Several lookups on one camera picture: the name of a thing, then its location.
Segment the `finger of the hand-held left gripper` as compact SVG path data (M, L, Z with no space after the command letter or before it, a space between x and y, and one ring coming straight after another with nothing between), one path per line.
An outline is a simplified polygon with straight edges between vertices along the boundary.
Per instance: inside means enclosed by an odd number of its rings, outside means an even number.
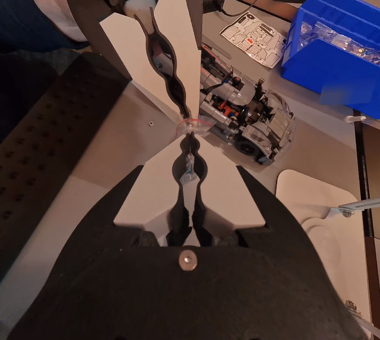
M171 69L158 69L164 78L169 101L178 116L197 120L201 51L198 49L186 0L158 0L150 8L154 33L169 49Z
M166 74L153 61L152 39L137 15L134 18L113 13L100 22L117 55L138 88L173 122L189 119L186 89L177 75L177 58L173 46L160 32L154 13L151 12L154 35L171 51L172 73Z

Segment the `partly built lego car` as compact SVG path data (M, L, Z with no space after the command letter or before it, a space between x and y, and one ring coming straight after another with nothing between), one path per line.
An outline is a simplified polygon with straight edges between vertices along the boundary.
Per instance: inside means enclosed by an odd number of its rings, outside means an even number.
M213 133L269 166L293 139L295 117L287 102L228 65L202 43L199 113L216 121Z

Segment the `blue plastic bin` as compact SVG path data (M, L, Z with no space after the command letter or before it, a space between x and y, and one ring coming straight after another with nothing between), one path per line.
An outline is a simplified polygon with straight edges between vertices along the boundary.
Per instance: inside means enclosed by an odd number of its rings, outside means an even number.
M316 23L379 51L379 7L363 0L306 0L292 18L282 61L282 77L320 94L321 104L379 119L379 66L321 38L300 48L302 24Z

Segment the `white book stand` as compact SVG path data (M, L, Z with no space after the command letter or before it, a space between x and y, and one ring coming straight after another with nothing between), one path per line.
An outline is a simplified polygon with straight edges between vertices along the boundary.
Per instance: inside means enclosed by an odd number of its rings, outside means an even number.
M278 176L276 197L307 234L343 303L352 303L362 319L372 322L362 213L347 216L340 209L356 197L293 170Z

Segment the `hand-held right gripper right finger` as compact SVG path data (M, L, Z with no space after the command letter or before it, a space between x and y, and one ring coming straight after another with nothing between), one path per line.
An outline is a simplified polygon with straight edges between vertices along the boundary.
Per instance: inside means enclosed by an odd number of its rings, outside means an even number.
M199 178L192 224L201 247L242 229L262 229L261 214L238 166L204 138L192 134L194 172Z

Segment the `person's left forearm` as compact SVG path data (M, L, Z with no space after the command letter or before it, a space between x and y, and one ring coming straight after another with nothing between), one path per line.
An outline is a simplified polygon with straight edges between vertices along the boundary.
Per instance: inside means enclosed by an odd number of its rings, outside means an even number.
M75 42L62 34L33 0L1 0L0 42L1 52L81 50L89 45L88 41Z

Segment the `clear plastic bags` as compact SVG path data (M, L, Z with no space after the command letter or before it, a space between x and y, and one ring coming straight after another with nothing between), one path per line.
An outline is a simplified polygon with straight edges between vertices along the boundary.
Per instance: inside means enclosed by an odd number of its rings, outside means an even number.
M306 46L316 39L321 39L359 58L365 59L375 65L380 65L379 50L366 47L343 34L339 34L320 21L317 21L314 26L303 21L297 50L300 51L306 48Z

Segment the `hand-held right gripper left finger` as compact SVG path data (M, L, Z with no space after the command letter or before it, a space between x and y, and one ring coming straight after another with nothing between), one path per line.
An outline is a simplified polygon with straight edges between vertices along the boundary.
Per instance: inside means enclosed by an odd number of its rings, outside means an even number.
M181 135L141 169L114 224L152 232L168 246L183 246L189 234L189 212L184 205L182 176L187 171L190 135Z

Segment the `black perforated office chair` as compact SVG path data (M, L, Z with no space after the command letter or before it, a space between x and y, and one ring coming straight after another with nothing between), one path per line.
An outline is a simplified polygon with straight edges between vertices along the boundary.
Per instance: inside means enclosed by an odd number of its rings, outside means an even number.
M101 55L82 53L2 142L1 281L129 81Z

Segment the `white sticker sheet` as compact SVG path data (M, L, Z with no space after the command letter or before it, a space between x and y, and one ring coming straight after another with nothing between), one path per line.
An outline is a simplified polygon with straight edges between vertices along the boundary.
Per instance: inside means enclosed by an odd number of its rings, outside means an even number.
M267 68L283 58L287 38L249 10L221 30L220 35L247 56Z

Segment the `clear bag of lego parts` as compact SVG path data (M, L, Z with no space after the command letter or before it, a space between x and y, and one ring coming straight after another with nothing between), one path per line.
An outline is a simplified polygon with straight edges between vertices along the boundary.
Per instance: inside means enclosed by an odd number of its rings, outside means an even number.
M183 119L177 126L175 138L180 137L188 133L198 134L204 138L209 135L210 129L216 124L215 119L208 116L198 115L198 118L186 118ZM186 171L181 177L181 183L186 185L197 178L194 171L195 158L192 153L189 153L186 157Z

